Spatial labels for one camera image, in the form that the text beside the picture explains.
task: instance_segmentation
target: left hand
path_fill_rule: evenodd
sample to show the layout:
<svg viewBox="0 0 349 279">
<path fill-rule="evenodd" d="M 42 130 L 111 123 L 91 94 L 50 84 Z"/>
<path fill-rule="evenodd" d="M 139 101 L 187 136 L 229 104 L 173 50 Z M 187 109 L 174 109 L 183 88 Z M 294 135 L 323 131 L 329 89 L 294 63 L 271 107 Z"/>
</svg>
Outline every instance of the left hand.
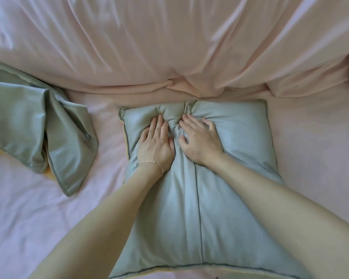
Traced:
<svg viewBox="0 0 349 279">
<path fill-rule="evenodd" d="M 175 143 L 173 137 L 168 137 L 168 122 L 163 121 L 162 115 L 153 117 L 150 126 L 142 132 L 139 143 L 138 164 L 154 161 L 164 172 L 171 168 L 175 159 Z"/>
</svg>

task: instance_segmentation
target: empty pillow cover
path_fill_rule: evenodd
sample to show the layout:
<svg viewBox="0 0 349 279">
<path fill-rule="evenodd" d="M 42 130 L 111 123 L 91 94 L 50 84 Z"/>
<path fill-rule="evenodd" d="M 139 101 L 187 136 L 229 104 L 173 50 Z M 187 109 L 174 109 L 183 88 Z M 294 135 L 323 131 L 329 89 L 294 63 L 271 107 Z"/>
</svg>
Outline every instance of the empty pillow cover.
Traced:
<svg viewBox="0 0 349 279">
<path fill-rule="evenodd" d="M 184 113 L 213 121 L 224 152 L 282 183 L 263 100 L 121 108 L 119 117 L 130 159 L 125 180 L 136 170 L 138 141 L 154 116 L 162 114 L 168 121 L 176 157 L 145 198 L 110 278 L 202 266 L 272 278 L 311 278 L 270 237 L 227 183 L 185 156 L 178 144 L 179 135 L 184 134 L 178 122 Z"/>
</svg>

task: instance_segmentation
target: person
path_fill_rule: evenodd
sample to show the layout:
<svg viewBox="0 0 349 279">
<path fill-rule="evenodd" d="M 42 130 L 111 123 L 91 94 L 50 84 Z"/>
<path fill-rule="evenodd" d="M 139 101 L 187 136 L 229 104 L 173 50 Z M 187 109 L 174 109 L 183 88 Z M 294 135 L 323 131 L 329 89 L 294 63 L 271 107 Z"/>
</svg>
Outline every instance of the person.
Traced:
<svg viewBox="0 0 349 279">
<path fill-rule="evenodd" d="M 179 124 L 187 134 L 187 140 L 178 139 L 185 155 L 223 178 L 269 234 L 315 278 L 349 279 L 348 223 L 237 163 L 223 152 L 213 122 L 183 115 Z M 108 278 L 146 194 L 175 158 L 175 144 L 161 115 L 152 119 L 139 143 L 140 166 L 132 177 L 70 230 L 31 279 Z"/>
</svg>

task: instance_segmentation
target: thin chain bracelet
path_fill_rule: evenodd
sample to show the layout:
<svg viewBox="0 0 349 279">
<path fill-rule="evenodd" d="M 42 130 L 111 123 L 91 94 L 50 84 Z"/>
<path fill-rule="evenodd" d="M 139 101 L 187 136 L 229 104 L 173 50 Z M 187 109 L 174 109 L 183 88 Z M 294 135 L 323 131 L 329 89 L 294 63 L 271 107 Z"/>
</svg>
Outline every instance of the thin chain bracelet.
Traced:
<svg viewBox="0 0 349 279">
<path fill-rule="evenodd" d="M 136 164 L 135 167 L 139 167 L 140 165 L 143 165 L 145 163 L 154 163 L 154 164 L 159 165 L 160 169 L 162 170 L 162 176 L 164 175 L 164 170 L 163 170 L 162 166 L 159 163 L 157 163 L 156 161 L 144 161 L 143 163 Z"/>
</svg>

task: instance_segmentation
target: green fabric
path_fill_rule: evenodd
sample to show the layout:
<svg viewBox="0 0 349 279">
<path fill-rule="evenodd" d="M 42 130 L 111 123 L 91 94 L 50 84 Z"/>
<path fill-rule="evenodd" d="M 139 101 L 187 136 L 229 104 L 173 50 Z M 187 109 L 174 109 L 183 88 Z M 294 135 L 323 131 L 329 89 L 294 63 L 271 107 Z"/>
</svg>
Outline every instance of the green fabric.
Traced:
<svg viewBox="0 0 349 279">
<path fill-rule="evenodd" d="M 48 164 L 62 191 L 81 186 L 97 154 L 87 108 L 61 89 L 0 64 L 0 150 L 36 173 Z"/>
<path fill-rule="evenodd" d="M 111 277 L 135 276 L 156 267 L 214 266 L 270 278 L 311 278 L 219 176 L 184 155 L 178 144 L 183 113 L 213 121 L 226 153 L 282 183 L 265 101 L 195 101 L 121 109 L 130 156 L 126 180 L 136 170 L 140 134 L 158 114 L 168 121 L 176 157 L 170 171 L 145 198 Z"/>
</svg>

